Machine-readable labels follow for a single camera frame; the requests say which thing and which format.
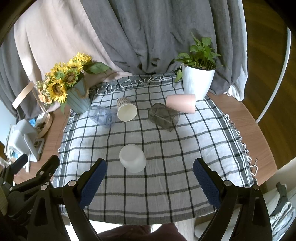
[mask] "white cord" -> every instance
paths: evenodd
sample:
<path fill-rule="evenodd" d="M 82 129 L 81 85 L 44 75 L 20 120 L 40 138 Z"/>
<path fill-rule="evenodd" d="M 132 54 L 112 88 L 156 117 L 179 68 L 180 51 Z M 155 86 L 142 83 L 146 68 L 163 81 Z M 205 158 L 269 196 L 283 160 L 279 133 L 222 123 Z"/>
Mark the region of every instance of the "white cord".
<path fill-rule="evenodd" d="M 279 90 L 279 87 L 281 85 L 281 82 L 283 80 L 284 74 L 286 72 L 286 68 L 288 65 L 288 61 L 289 61 L 289 56 L 290 56 L 290 49 L 291 49 L 291 31 L 289 28 L 287 28 L 288 31 L 288 36 L 287 36 L 287 49 L 286 49 L 286 56 L 285 56 L 285 60 L 284 60 L 284 64 L 283 64 L 283 68 L 281 70 L 281 74 L 279 76 L 279 80 L 278 83 L 276 84 L 276 87 L 274 88 L 274 91 L 269 99 L 269 101 L 267 102 L 265 108 L 263 109 L 263 111 L 261 112 L 261 114 L 259 115 L 258 119 L 256 120 L 256 123 L 258 123 L 261 118 L 264 116 L 265 112 L 267 111 L 267 109 L 269 108 L 270 104 L 272 103 L 272 101 L 274 100 L 274 97 L 276 96 L 277 91 Z"/>

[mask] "gray curtain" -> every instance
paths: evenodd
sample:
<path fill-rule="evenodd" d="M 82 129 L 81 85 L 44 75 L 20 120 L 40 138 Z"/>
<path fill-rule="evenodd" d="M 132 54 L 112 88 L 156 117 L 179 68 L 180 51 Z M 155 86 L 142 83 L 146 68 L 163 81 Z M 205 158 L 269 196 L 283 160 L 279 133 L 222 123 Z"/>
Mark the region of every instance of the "gray curtain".
<path fill-rule="evenodd" d="M 15 98 L 29 82 L 17 52 L 12 28 L 0 47 L 0 100 L 18 120 L 31 119 L 41 113 L 32 92 L 17 109 L 12 107 Z"/>
<path fill-rule="evenodd" d="M 125 72 L 176 70 L 179 52 L 194 43 L 190 32 L 212 38 L 217 58 L 211 90 L 221 94 L 240 75 L 242 30 L 237 0 L 80 0 L 111 60 Z"/>

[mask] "gray transparent cup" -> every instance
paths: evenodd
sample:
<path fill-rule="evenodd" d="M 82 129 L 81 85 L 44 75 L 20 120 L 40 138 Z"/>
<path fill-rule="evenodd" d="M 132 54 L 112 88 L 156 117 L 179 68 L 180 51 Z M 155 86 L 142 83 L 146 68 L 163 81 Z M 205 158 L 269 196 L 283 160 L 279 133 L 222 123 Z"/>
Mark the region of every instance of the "gray transparent cup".
<path fill-rule="evenodd" d="M 92 105 L 87 112 L 87 116 L 92 121 L 105 128 L 111 128 L 117 118 L 114 111 L 98 105 Z"/>
<path fill-rule="evenodd" d="M 179 121 L 180 112 L 164 104 L 156 103 L 148 110 L 149 120 L 161 126 L 162 128 L 172 131 Z"/>

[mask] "plaid tablecloth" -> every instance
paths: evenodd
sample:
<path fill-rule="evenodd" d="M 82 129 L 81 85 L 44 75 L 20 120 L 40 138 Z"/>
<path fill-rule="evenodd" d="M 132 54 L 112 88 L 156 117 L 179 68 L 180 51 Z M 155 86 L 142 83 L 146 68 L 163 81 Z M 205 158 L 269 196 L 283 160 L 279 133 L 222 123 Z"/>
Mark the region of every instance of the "plaid tablecloth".
<path fill-rule="evenodd" d="M 237 130 L 206 96 L 196 101 L 195 114 L 180 114 L 176 128 L 168 132 L 148 120 L 148 109 L 165 103 L 169 94 L 182 94 L 182 82 L 171 76 L 140 76 L 139 80 L 105 84 L 92 105 L 116 109 L 125 96 L 138 108 L 129 122 L 117 121 L 106 129 L 87 113 L 71 114 L 60 149 L 60 167 L 54 186 L 77 180 L 98 159 L 107 160 L 107 175 L 85 213 L 91 220 L 110 223 L 169 223 L 206 215 L 214 210 L 196 180 L 192 164 L 202 157 L 222 179 L 237 186 L 253 184 L 249 157 Z M 140 173 L 129 173 L 119 161 L 124 145 L 139 145 L 147 158 Z"/>

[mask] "blue gripper pad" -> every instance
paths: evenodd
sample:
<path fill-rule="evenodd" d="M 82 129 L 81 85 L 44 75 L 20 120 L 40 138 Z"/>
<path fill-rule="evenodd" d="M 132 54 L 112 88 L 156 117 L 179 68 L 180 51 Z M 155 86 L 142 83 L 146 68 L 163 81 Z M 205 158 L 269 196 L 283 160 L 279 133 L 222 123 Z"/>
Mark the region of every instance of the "blue gripper pad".
<path fill-rule="evenodd" d="M 218 209 L 221 205 L 219 189 L 216 187 L 198 159 L 193 162 L 193 173 L 209 200 L 209 203 Z"/>
<path fill-rule="evenodd" d="M 94 198 L 102 180 L 104 179 L 106 172 L 107 163 L 105 160 L 102 160 L 81 190 L 81 199 L 79 203 L 81 209 L 84 209 L 85 206 L 91 204 L 91 201 Z"/>

